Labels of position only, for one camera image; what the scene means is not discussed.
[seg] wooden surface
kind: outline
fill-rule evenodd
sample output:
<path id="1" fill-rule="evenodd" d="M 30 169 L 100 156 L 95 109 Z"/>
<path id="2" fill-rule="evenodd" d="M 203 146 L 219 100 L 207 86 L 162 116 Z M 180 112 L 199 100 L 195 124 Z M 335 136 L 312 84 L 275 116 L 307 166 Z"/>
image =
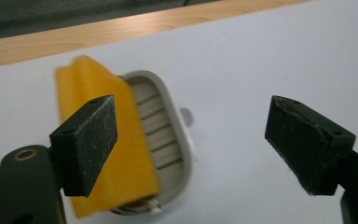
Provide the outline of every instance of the wooden surface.
<path id="1" fill-rule="evenodd" d="M 306 0 L 225 0 L 0 39 L 0 65 L 151 35 Z"/>

